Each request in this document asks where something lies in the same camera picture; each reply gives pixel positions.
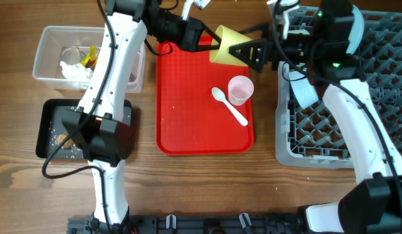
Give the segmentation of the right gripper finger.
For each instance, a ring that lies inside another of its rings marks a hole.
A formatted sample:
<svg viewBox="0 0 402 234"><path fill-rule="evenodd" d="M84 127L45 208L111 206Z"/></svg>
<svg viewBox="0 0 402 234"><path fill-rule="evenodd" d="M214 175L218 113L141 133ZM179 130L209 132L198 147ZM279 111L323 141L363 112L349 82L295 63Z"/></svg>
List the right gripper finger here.
<svg viewBox="0 0 402 234"><path fill-rule="evenodd" d="M230 46L229 53L256 72L262 73L273 53L273 42L268 39L252 40Z"/></svg>
<svg viewBox="0 0 402 234"><path fill-rule="evenodd" d="M259 23L257 25L243 29L238 32L240 34L249 34L249 33L255 32L255 31L261 31L262 36L268 36L269 35L269 23Z"/></svg>

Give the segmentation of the yellow plastic cup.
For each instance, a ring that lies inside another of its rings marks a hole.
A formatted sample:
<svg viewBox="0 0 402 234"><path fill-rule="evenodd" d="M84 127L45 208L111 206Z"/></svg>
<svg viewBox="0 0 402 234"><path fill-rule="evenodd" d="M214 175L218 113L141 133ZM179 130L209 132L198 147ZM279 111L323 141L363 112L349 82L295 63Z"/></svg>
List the yellow plastic cup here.
<svg viewBox="0 0 402 234"><path fill-rule="evenodd" d="M215 34L221 38L221 43L219 49L210 51L210 61L218 64L247 66L246 63L232 56L229 48L236 44L252 41L252 39L223 25L216 29Z"/></svg>

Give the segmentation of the pink plastic cup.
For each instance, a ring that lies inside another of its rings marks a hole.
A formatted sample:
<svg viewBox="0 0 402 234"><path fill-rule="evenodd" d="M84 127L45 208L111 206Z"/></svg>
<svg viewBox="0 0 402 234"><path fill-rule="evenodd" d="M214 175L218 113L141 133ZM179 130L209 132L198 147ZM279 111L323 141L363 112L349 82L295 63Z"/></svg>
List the pink plastic cup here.
<svg viewBox="0 0 402 234"><path fill-rule="evenodd" d="M253 94L254 84L250 78L237 75L228 84L228 97L232 105L243 105Z"/></svg>

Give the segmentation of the light blue bowl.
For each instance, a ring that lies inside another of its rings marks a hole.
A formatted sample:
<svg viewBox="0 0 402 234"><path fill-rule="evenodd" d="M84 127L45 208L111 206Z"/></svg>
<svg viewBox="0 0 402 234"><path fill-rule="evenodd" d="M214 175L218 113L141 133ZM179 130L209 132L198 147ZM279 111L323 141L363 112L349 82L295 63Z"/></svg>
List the light blue bowl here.
<svg viewBox="0 0 402 234"><path fill-rule="evenodd" d="M319 97L314 86L298 71L290 71L288 74L294 96L302 109L306 109L318 102Z"/></svg>

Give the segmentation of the white plastic spoon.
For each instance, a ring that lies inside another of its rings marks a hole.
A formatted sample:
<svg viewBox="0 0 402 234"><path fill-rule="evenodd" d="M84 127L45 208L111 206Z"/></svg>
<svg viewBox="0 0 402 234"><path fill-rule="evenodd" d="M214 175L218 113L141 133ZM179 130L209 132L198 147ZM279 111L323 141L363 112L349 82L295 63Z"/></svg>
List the white plastic spoon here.
<svg viewBox="0 0 402 234"><path fill-rule="evenodd" d="M223 93L222 90L220 90L217 87L213 87L212 88L212 95L213 95L215 100L220 101L220 102L222 102L222 103L224 103L226 105L226 107L230 110L230 112L233 114L233 116L238 120L238 122L242 126L247 126L248 125L247 119L238 110L236 110L235 107L233 107L227 101L226 96L225 96L225 94Z"/></svg>

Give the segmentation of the light blue plate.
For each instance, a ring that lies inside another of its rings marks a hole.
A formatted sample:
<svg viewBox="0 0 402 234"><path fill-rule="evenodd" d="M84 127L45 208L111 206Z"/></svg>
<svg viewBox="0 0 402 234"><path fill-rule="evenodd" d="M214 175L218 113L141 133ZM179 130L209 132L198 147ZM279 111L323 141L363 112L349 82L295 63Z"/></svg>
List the light blue plate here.
<svg viewBox="0 0 402 234"><path fill-rule="evenodd" d="M349 33L349 45L346 50L346 53L350 55L357 50L364 34L364 17L362 13L355 5L353 5L352 13L354 16L354 22Z"/></svg>

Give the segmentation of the yellow silver foil wrapper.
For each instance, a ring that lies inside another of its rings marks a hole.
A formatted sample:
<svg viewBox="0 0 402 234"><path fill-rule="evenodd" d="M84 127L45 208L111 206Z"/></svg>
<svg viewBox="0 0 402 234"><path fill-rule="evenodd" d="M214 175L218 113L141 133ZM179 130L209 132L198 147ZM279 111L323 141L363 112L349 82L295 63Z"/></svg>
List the yellow silver foil wrapper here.
<svg viewBox="0 0 402 234"><path fill-rule="evenodd" d="M80 64L84 68L90 68L93 70L99 57L99 51L97 51L96 46L92 44L87 54L81 51L79 47L76 47L76 49L80 55L80 61L78 62L78 64Z"/></svg>

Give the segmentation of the white napkin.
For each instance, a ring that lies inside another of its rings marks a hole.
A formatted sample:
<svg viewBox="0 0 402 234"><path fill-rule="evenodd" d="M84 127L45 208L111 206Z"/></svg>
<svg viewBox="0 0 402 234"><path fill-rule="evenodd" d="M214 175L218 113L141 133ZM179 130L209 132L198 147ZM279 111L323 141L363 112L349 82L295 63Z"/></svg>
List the white napkin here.
<svg viewBox="0 0 402 234"><path fill-rule="evenodd" d="M87 89L93 76L91 68L85 68L81 63L69 65L64 61L60 61L62 74L73 88Z"/></svg>

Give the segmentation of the brown food lump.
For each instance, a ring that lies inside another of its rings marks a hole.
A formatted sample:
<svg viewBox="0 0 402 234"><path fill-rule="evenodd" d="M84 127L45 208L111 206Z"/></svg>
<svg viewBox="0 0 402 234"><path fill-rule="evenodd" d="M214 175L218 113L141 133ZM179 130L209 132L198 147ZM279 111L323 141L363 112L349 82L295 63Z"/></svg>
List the brown food lump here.
<svg viewBox="0 0 402 234"><path fill-rule="evenodd" d="M62 145L62 149L70 149L73 147L74 142L72 141L72 139L69 140L65 140L67 138L67 134L60 134L56 136L55 142L56 144L61 144L64 142L64 144Z"/></svg>

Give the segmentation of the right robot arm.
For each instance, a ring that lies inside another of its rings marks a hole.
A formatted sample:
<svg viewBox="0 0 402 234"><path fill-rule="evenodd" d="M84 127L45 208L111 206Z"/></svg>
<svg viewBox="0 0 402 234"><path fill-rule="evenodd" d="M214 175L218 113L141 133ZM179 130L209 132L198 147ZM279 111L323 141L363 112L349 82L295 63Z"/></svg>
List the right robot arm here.
<svg viewBox="0 0 402 234"><path fill-rule="evenodd" d="M340 128L351 155L356 187L336 203L298 210L302 233L402 233L402 156L390 140L371 100L355 51L364 20L348 1L322 1L310 34L290 33L289 13L298 1L268 1L272 26L262 37L247 31L222 34L239 65L261 71L267 62L287 63L298 75L298 99L321 98Z"/></svg>

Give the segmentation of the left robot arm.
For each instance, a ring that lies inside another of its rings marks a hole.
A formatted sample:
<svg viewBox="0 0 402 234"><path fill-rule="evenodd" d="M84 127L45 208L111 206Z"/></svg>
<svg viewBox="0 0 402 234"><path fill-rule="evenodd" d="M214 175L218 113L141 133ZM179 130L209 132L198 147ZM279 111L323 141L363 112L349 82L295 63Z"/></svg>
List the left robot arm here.
<svg viewBox="0 0 402 234"><path fill-rule="evenodd" d="M132 233L125 198L124 167L134 131L123 123L123 108L132 64L148 35L179 49L201 52L218 46L199 45L201 35L214 31L201 20L171 13L160 1L106 1L102 10L105 38L91 83L62 123L82 149L94 177L96 206L85 230L90 233Z"/></svg>

